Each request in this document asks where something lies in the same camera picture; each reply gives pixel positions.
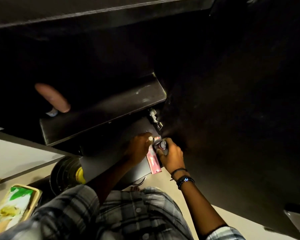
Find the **black wristband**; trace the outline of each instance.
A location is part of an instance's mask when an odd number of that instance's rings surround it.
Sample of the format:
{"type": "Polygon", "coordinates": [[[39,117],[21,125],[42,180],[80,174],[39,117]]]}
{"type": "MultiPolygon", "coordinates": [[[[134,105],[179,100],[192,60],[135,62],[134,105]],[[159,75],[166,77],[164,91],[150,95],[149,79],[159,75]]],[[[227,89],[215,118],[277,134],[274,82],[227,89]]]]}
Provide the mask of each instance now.
{"type": "Polygon", "coordinates": [[[187,182],[187,181],[191,181],[193,183],[195,183],[195,181],[189,177],[189,176],[182,176],[181,178],[179,178],[177,181],[176,181],[176,185],[178,186],[178,189],[181,188],[181,185],[184,183],[184,182],[187,182]]]}
{"type": "Polygon", "coordinates": [[[188,172],[188,170],[185,169],[185,168],[178,168],[178,169],[174,170],[174,171],[171,173],[171,178],[173,179],[172,176],[173,176],[176,172],[181,171],[181,170],[188,172]]]}

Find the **hand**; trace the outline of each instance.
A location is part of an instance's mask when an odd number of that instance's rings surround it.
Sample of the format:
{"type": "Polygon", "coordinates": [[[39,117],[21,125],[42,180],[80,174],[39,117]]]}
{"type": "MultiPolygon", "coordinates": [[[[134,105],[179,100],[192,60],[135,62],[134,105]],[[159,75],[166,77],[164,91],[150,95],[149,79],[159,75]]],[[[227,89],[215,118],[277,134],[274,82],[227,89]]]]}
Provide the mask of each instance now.
{"type": "MultiPolygon", "coordinates": [[[[163,166],[171,174],[176,169],[185,168],[185,163],[183,161],[183,152],[181,151],[180,147],[177,146],[171,138],[167,138],[166,141],[168,143],[169,148],[168,155],[165,156],[162,150],[160,149],[157,150],[157,153],[160,157],[163,166]]],[[[173,179],[178,180],[183,175],[189,176],[190,174],[183,170],[177,171],[173,175],[173,179]]]]}
{"type": "Polygon", "coordinates": [[[152,141],[149,141],[150,136],[152,136],[152,133],[147,132],[139,134],[130,140],[124,156],[131,163],[131,166],[136,166],[147,155],[149,146],[152,144],[152,141]]]}

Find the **beige floor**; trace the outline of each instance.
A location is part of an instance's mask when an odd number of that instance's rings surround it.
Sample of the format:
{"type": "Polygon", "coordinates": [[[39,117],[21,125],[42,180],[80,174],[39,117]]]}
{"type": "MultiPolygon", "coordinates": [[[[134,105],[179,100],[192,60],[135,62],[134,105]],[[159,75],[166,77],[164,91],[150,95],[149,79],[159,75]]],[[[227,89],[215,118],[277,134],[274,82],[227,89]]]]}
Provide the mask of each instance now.
{"type": "MultiPolygon", "coordinates": [[[[34,182],[38,179],[44,178],[48,176],[53,168],[54,164],[48,165],[46,167],[43,167],[41,169],[35,170],[33,172],[27,173],[25,175],[22,175],[20,177],[14,178],[3,185],[0,185],[0,200],[4,197],[6,194],[8,188],[15,184],[29,184],[31,182],[34,182]]],[[[189,210],[187,208],[186,202],[182,196],[182,193],[180,190],[178,190],[176,183],[174,181],[170,181],[170,175],[169,173],[163,169],[161,173],[148,175],[147,179],[141,186],[141,188],[147,187],[147,186],[155,186],[160,188],[162,191],[165,191],[167,194],[169,194],[174,201],[178,204],[180,207],[182,214],[187,221],[194,239],[198,239],[196,235],[196,231],[189,213],[189,210]]],[[[292,240],[293,238],[283,236],[276,233],[267,232],[263,229],[263,227],[255,222],[249,221],[245,218],[242,218],[240,216],[237,216],[235,214],[232,214],[226,210],[223,210],[221,208],[215,207],[216,211],[221,215],[221,217],[228,223],[228,225],[238,229],[241,234],[247,239],[247,240],[292,240]]]]}

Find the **metal bracket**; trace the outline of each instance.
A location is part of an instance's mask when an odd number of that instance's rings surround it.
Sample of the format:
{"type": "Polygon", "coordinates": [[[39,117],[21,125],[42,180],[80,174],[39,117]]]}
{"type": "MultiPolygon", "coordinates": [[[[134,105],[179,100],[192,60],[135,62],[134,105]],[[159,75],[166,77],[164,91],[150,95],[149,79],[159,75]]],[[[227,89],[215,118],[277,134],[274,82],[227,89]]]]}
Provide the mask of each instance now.
{"type": "Polygon", "coordinates": [[[161,122],[159,122],[159,121],[157,120],[157,117],[156,117],[157,112],[156,112],[156,110],[153,109],[153,108],[149,109],[149,114],[150,114],[150,117],[151,117],[151,119],[152,119],[152,122],[157,124],[158,130],[161,130],[162,127],[163,127],[163,125],[162,125],[161,122]]]}

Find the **shirt button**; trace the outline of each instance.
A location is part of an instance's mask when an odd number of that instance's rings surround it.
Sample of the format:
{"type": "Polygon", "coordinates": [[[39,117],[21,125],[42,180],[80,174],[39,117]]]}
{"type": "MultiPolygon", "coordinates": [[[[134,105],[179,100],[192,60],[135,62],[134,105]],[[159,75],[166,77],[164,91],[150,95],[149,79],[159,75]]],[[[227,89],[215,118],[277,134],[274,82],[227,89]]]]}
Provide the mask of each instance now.
{"type": "Polygon", "coordinates": [[[143,234],[142,239],[143,240],[148,240],[149,239],[149,233],[143,234]]]}

